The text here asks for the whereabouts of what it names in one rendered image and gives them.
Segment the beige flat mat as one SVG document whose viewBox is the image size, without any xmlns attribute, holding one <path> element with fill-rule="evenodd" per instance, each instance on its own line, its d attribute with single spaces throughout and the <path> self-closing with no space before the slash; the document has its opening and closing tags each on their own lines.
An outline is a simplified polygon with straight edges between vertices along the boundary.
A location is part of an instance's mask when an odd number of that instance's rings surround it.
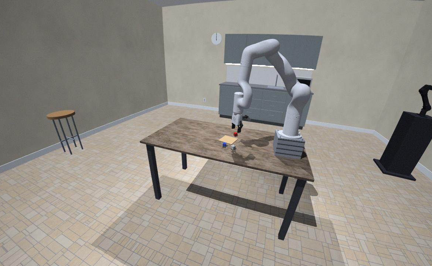
<svg viewBox="0 0 432 266">
<path fill-rule="evenodd" d="M 225 135 L 221 139 L 219 139 L 218 141 L 222 141 L 223 143 L 228 143 L 228 144 L 232 145 L 237 140 L 238 140 L 237 138 Z"/>
</svg>

